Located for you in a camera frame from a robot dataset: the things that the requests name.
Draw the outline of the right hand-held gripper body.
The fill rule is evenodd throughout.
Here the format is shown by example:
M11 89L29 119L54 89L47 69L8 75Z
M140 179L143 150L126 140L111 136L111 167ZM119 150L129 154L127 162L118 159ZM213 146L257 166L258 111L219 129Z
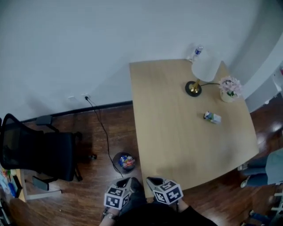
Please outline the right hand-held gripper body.
M160 203L170 205L180 200L184 195L180 185L172 180L166 180L153 189L156 200Z

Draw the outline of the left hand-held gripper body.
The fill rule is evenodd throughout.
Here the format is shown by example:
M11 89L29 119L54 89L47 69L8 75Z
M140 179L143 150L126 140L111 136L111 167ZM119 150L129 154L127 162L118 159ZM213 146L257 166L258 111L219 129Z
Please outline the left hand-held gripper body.
M127 188L109 187L104 194L104 206L113 209L123 209L130 201L132 191Z

